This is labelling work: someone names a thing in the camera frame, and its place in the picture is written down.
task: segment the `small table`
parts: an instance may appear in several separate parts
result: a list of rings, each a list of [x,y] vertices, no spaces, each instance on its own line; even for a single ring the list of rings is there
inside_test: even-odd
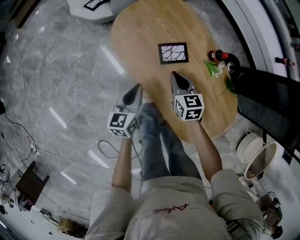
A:
[[[221,135],[237,115],[237,98],[225,92],[227,70],[212,78],[203,60],[207,53],[219,49],[206,25],[182,0],[139,0],[116,18],[111,32],[112,43],[123,66],[140,83],[155,102],[176,134],[192,142],[188,122],[176,116],[171,105],[172,71],[194,80],[203,94],[205,110],[202,126],[212,139]],[[186,42],[189,63],[161,65],[158,44]]]

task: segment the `marble floor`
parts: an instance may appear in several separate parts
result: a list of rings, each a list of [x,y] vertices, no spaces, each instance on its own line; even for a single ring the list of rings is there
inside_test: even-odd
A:
[[[218,5],[211,0],[186,2],[204,19],[220,47],[248,66],[243,48]],[[134,82],[112,49],[111,27],[112,23],[97,25],[74,18],[65,0],[42,0],[22,29],[9,29],[1,57],[0,95],[5,98],[7,116],[24,125],[40,150],[39,156],[32,154],[25,163],[34,160],[37,174],[50,175],[40,197],[47,201],[42,203],[54,203],[61,214],[64,210],[86,220],[95,190],[110,186],[116,163],[116,158],[99,151],[98,142],[107,140],[120,147],[120,138],[106,129],[106,118],[116,96]],[[224,168],[240,171],[235,148],[246,128],[255,130],[237,116],[235,124],[214,140]],[[30,142],[24,129],[12,125],[4,114],[0,115],[0,129],[17,158],[27,158]],[[141,146],[137,139],[134,142],[139,152]],[[184,147],[202,173],[195,148],[187,143]],[[100,148],[108,157],[117,156],[105,142]],[[3,138],[0,160],[12,173],[25,170]],[[139,167],[135,158],[133,172]],[[139,174],[134,177],[132,194],[137,198]],[[49,208],[43,204],[38,207]]]

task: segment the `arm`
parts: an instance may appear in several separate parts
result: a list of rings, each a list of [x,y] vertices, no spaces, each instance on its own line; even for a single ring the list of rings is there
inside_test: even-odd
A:
[[[131,138],[123,138],[116,167],[112,176],[112,187],[131,193]]]
[[[198,121],[191,130],[205,177],[210,181],[212,200],[217,214],[227,223],[237,221],[245,230],[238,239],[258,239],[263,230],[263,217],[257,204],[244,189],[235,172],[222,168],[221,157]]]
[[[131,192],[131,144],[123,138],[112,186],[94,194],[86,240],[123,239],[135,210]]]
[[[191,121],[190,128],[193,133],[204,175],[207,180],[210,181],[215,173],[223,169],[220,154],[198,121]]]

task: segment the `jeans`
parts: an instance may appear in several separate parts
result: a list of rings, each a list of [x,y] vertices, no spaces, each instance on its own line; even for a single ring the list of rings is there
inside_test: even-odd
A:
[[[165,176],[186,176],[201,179],[193,160],[185,153],[182,142],[153,103],[143,105],[140,129],[142,132],[142,181]],[[160,141],[162,135],[169,155],[168,170]]]

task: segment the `bottle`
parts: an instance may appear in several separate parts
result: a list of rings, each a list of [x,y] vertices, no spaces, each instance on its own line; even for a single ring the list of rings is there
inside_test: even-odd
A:
[[[210,51],[207,54],[207,56],[213,62],[224,61],[225,59],[229,58],[229,54],[226,52],[223,52],[222,50]]]
[[[291,66],[291,65],[295,66],[295,63],[289,60],[288,58],[275,58],[275,62],[282,63],[286,66]]]

